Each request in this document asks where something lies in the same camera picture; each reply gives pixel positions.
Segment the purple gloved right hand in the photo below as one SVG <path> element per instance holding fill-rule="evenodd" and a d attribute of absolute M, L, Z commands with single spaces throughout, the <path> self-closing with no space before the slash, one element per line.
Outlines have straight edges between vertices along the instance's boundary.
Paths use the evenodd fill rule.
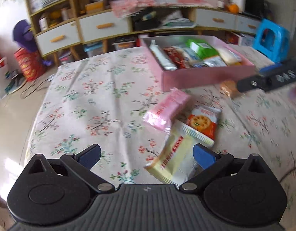
<path fill-rule="evenodd" d="M 291 101 L 296 101 L 296 86 L 289 90 L 288 97 Z"/>

